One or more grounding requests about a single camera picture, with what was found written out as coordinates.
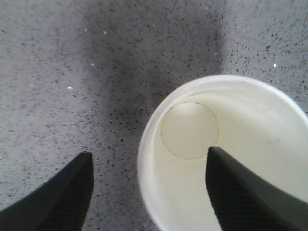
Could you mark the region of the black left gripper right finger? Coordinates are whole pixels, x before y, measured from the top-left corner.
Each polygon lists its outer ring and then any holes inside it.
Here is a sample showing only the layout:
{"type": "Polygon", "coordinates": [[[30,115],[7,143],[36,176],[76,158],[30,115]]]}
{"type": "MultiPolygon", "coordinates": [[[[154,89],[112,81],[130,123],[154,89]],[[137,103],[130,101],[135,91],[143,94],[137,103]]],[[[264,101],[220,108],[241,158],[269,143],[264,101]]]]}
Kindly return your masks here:
{"type": "Polygon", "coordinates": [[[205,186],[223,231],[306,231],[308,204],[270,184],[220,147],[208,149],[205,186]]]}

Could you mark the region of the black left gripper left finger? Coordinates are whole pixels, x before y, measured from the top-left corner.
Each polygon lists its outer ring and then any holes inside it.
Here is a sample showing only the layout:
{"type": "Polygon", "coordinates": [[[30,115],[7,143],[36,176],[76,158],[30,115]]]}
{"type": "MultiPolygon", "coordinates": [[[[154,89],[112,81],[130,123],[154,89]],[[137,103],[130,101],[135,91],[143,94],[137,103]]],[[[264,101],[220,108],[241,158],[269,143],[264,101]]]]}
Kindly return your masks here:
{"type": "Polygon", "coordinates": [[[92,153],[80,153],[48,182],[0,212],[2,231],[80,231],[94,188],[92,153]]]}

